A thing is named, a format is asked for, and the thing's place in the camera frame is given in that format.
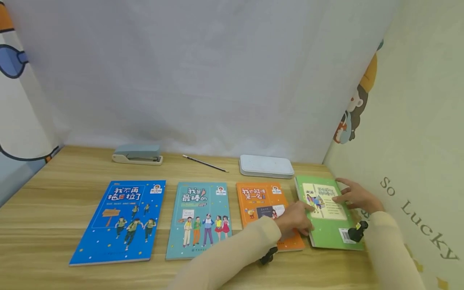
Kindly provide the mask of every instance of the book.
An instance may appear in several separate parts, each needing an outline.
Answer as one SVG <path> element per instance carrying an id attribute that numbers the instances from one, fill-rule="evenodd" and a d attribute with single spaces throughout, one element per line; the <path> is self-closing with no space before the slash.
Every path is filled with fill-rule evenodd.
<path id="1" fill-rule="evenodd" d="M 237 182 L 237 194 L 244 228 L 262 216 L 276 219 L 288 206 L 278 182 Z M 305 244 L 300 233 L 293 230 L 293 235 L 277 242 L 277 248 L 279 251 L 301 251 Z"/>
<path id="2" fill-rule="evenodd" d="M 313 206 L 308 218 L 315 230 L 309 234 L 311 245 L 316 248 L 363 250 L 363 243 L 349 238 L 348 229 L 355 226 L 345 204 L 337 204 L 332 198 L 341 195 L 337 182 L 314 176 L 296 176 L 296 192 L 299 200 Z"/>
<path id="3" fill-rule="evenodd" d="M 112 181 L 69 266 L 150 260 L 166 181 Z"/>
<path id="4" fill-rule="evenodd" d="M 166 260 L 193 259 L 231 235 L 226 183 L 177 185 Z"/>

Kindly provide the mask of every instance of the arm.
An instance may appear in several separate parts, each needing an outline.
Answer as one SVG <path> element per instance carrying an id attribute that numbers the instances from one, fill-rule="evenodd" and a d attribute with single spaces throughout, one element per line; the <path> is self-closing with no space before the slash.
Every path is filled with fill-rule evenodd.
<path id="1" fill-rule="evenodd" d="M 364 233 L 369 256 L 382 289 L 424 289 L 395 220 L 385 212 L 370 216 Z"/>
<path id="2" fill-rule="evenodd" d="M 243 267 L 266 255 L 280 237 L 275 221 L 262 217 L 193 259 L 178 272 L 168 289 L 215 290 Z"/>

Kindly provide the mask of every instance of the pencil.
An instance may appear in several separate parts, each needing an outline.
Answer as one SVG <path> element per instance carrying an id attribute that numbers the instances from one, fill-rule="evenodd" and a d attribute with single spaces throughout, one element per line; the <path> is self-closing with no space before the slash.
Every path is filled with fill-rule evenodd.
<path id="1" fill-rule="evenodd" d="M 212 164 L 203 162 L 203 161 L 201 161 L 201 160 L 195 159 L 195 158 L 190 157 L 190 156 L 187 156 L 187 155 L 182 155 L 182 157 L 185 157 L 185 158 L 187 158 L 187 159 L 196 161 L 196 162 L 201 163 L 201 164 L 205 164 L 205 165 L 207 165 L 207 166 L 209 166 L 209 167 L 212 167 L 212 168 L 216 168 L 217 170 L 220 170 L 220 171 L 229 172 L 229 171 L 227 171 L 227 170 L 225 170 L 225 169 L 222 169 L 221 167 L 214 166 L 214 165 L 212 165 Z"/>

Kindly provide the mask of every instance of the wooden desk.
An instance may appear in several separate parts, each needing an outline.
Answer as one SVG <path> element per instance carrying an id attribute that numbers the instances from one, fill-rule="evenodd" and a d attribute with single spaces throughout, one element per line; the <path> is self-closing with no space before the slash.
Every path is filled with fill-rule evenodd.
<path id="1" fill-rule="evenodd" d="M 163 289 L 188 261 L 165 261 L 177 183 L 226 181 L 233 234 L 242 229 L 237 181 L 268 181 L 240 174 L 235 158 L 201 157 L 214 168 L 164 155 L 162 166 L 119 164 L 111 149 L 65 147 L 0 208 L 0 289 Z M 323 165 L 298 164 L 296 174 L 331 178 Z M 68 263 L 111 180 L 166 179 L 155 245 L 149 262 L 69 267 Z M 279 180 L 290 201 L 293 180 Z M 312 249 L 278 253 L 274 261 L 251 264 L 223 289 L 374 289 L 366 252 Z"/>

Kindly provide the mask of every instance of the hand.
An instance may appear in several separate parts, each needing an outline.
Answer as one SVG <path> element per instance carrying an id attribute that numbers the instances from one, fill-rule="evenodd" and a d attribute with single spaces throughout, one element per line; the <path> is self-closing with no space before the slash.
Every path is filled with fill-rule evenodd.
<path id="1" fill-rule="evenodd" d="M 348 187 L 341 191 L 341 196 L 332 198 L 334 202 L 343 203 L 349 201 L 351 204 L 347 205 L 348 209 L 360 208 L 368 214 L 385 211 L 382 202 L 358 183 L 345 178 L 337 178 L 335 180 L 348 185 Z"/>
<path id="2" fill-rule="evenodd" d="M 297 201 L 294 204 L 289 205 L 285 212 L 274 221 L 282 233 L 282 236 L 286 236 L 293 229 L 297 229 L 303 235 L 309 235 L 309 231 L 314 230 L 314 227 L 306 215 L 306 211 L 314 211 L 314 208 L 302 201 Z"/>

